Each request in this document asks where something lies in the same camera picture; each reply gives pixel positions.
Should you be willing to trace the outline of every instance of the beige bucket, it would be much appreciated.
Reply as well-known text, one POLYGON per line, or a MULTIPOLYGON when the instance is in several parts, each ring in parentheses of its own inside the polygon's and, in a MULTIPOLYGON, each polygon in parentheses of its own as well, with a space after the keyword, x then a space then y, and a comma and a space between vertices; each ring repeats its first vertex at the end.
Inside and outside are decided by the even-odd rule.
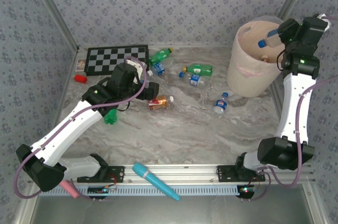
POLYGON ((263 16, 243 25, 233 42, 228 67, 227 83, 232 91, 244 97, 261 95, 277 78, 277 56, 284 49, 281 44, 275 48, 258 47, 258 41, 278 28, 282 20, 263 16))

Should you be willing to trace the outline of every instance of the patterned wallpaper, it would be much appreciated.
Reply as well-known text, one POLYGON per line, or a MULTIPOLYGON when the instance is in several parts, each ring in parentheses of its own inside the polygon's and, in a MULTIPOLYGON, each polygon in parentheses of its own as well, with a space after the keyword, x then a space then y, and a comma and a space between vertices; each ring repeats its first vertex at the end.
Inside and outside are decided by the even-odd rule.
POLYGON ((0 3, 0 223, 12 223, 15 150, 51 129, 73 55, 41 0, 0 3))
POLYGON ((231 45, 238 27, 284 0, 54 0, 78 45, 231 45))
MULTIPOLYGON (((315 12, 338 16, 338 0, 299 0, 290 17, 301 20, 315 12)), ((318 81, 338 73, 338 22, 318 44, 321 61, 318 81)), ((315 147, 314 174, 332 223, 338 223, 338 81, 313 91, 308 117, 309 145, 315 147)))

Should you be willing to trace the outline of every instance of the gray tabletop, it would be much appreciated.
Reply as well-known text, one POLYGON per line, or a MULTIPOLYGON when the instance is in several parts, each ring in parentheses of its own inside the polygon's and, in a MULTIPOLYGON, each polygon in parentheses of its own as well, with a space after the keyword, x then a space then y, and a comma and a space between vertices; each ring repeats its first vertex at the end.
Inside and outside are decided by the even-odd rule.
MULTIPOLYGON (((150 49, 150 55, 156 51, 150 49)), ((85 57, 86 51, 80 50, 78 58, 85 57)), ((269 90, 256 98, 243 98, 231 91, 226 81, 230 57, 231 50, 226 48, 176 49, 165 76, 152 77, 160 84, 160 94, 174 96, 172 105, 150 111, 147 101, 132 101, 127 111, 117 113, 115 124, 100 120, 64 157, 97 153, 109 164, 231 164, 241 153, 256 150, 260 140, 273 136, 277 129, 274 102, 269 90), (183 66, 191 63, 213 65, 213 75, 204 89, 178 77, 183 66), (225 115, 219 117, 212 107, 222 92, 228 92, 230 98, 225 115)), ((86 84, 71 79, 61 118, 103 77, 88 77, 86 84)))

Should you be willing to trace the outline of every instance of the checkered board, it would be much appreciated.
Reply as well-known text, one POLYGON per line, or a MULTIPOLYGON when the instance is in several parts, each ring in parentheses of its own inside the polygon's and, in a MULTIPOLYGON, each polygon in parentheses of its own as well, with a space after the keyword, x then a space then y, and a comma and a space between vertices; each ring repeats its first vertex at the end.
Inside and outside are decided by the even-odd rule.
POLYGON ((117 64, 132 56, 148 66, 147 45, 89 48, 84 72, 87 76, 111 75, 117 64))

